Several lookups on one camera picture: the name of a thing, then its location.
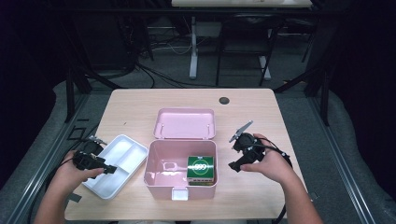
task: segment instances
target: pink box lid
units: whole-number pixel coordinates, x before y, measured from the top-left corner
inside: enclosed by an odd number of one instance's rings
[[[216,135],[215,113],[206,108],[162,108],[154,136],[158,139],[212,139]]]

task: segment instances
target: pink box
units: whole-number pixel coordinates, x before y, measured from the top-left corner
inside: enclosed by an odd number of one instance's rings
[[[159,111],[150,144],[145,182],[155,199],[186,201],[210,199],[218,182],[215,115],[204,108],[163,108]],[[215,181],[211,186],[190,186],[189,156],[214,157]]]

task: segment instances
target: chair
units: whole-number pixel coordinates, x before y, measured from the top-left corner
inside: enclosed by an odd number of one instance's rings
[[[308,45],[305,49],[302,63],[305,62],[306,55],[308,54],[309,50],[311,49],[312,43],[314,42],[317,25],[318,25],[318,20],[315,18],[313,19],[289,18],[285,20],[285,26],[287,27],[289,34],[309,35]]]
[[[261,63],[260,66],[262,70],[261,86],[271,59],[277,33],[283,24],[283,18],[267,14],[236,14],[223,21],[217,48],[216,85],[219,85],[221,56],[224,54],[240,54],[265,58],[265,63]]]

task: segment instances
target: wooden table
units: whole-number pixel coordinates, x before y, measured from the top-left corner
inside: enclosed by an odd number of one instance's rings
[[[230,103],[222,105],[220,97]],[[262,133],[291,158],[303,179],[274,93],[268,89],[161,89],[116,90],[108,101],[96,135],[110,142],[126,134],[149,148],[155,140],[154,124],[163,107],[211,108],[215,112],[219,181],[210,200],[155,200],[144,182],[145,164],[139,168],[120,193],[105,201],[83,185],[75,193],[79,203],[69,202],[68,220],[194,220],[259,219],[277,217],[284,205],[282,188],[258,173],[232,170],[228,163],[241,154],[231,149],[230,138],[249,120],[247,133]]]

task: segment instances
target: white plastic tray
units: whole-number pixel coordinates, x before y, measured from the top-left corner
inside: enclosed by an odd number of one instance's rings
[[[106,160],[105,164],[116,166],[116,172],[90,178],[83,185],[102,199],[112,199],[146,160],[147,155],[146,147],[121,134],[98,155]]]

